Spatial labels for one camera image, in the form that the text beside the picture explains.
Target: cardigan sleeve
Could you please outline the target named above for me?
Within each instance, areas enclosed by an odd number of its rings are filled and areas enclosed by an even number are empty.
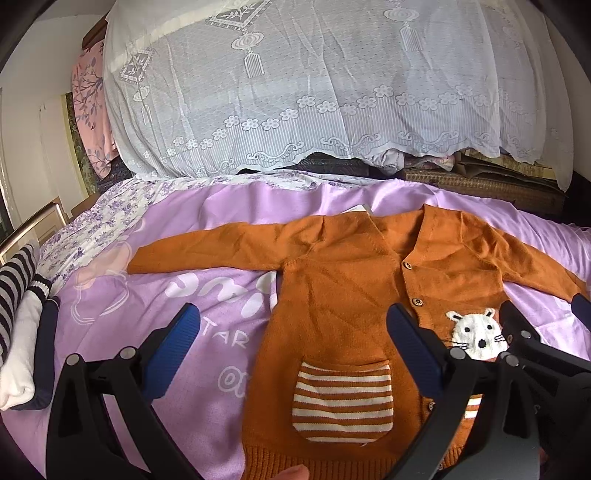
[[[323,217],[273,225],[229,223],[213,230],[184,233],[141,247],[128,265],[133,273],[166,273],[233,267],[279,270],[306,255],[320,240]]]
[[[586,283],[556,260],[466,212],[462,212],[462,241],[480,259],[498,268],[504,281],[567,302],[577,293],[589,298]]]

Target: purple bedsheet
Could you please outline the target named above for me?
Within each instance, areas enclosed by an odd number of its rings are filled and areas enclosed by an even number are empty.
[[[335,215],[358,204],[369,206],[375,215],[391,215],[418,209],[423,203],[479,215],[590,280],[586,232],[541,220],[498,200],[399,180],[358,189],[321,184],[309,192],[273,189],[260,182],[205,187],[173,193],[151,206],[140,222],[69,278],[59,294],[56,372],[72,352],[92,361],[112,357],[124,346],[139,345],[150,331],[166,325],[185,302],[194,303],[203,316],[201,331],[168,393],[154,402],[154,408],[206,480],[237,479],[244,467],[243,397],[248,371],[277,302],[275,275],[229,268],[127,275],[125,268],[134,252],[160,238],[229,222],[288,222],[313,214]],[[545,342],[589,359],[591,335],[570,313],[568,304],[513,284],[507,284],[506,290]],[[113,401],[109,409],[130,460],[144,465]],[[49,409],[3,414],[14,439],[42,473],[48,417]]]

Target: white label tag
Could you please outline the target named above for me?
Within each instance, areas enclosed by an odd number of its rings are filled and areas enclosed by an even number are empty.
[[[371,211],[371,209],[365,205],[355,205],[354,207],[351,207],[349,210],[345,210],[342,213],[349,213],[349,212],[366,212],[370,215],[373,215],[374,213]]]

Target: ribbed hem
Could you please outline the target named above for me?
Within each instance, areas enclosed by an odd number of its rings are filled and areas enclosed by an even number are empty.
[[[244,446],[246,468],[242,480],[268,480],[295,465],[306,465],[310,480],[382,480],[394,461],[391,458],[339,462],[290,457],[258,446]]]
[[[443,468],[447,468],[449,466],[455,465],[457,463],[457,459],[460,458],[460,454],[462,452],[461,448],[458,447],[452,447],[450,448],[447,453],[445,454],[445,457],[443,457]]]

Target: orange and white stripes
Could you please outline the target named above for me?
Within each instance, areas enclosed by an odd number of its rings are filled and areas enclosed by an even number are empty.
[[[293,426],[312,442],[369,443],[392,429],[392,380],[387,362],[332,370],[301,364]]]
[[[475,419],[476,415],[478,414],[478,409],[480,408],[480,402],[482,401],[482,396],[480,397],[472,397],[468,400],[468,406],[466,407],[466,412],[464,413],[465,419]]]

